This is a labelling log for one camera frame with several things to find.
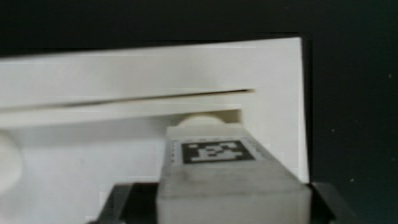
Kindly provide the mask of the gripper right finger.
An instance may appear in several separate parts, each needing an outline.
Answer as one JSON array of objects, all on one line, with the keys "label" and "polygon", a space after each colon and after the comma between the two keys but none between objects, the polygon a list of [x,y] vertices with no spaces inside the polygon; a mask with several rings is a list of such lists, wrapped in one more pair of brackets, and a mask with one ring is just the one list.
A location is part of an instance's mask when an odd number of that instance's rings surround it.
[{"label": "gripper right finger", "polygon": [[311,224],[363,224],[336,187],[326,182],[311,183]]}]

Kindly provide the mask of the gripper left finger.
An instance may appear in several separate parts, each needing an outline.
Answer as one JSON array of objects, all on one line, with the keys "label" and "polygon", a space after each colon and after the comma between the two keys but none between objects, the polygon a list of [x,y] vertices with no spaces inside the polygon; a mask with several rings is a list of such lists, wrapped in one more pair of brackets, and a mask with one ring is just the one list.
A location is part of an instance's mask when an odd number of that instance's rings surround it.
[{"label": "gripper left finger", "polygon": [[157,183],[118,184],[98,218],[88,224],[159,224]]}]

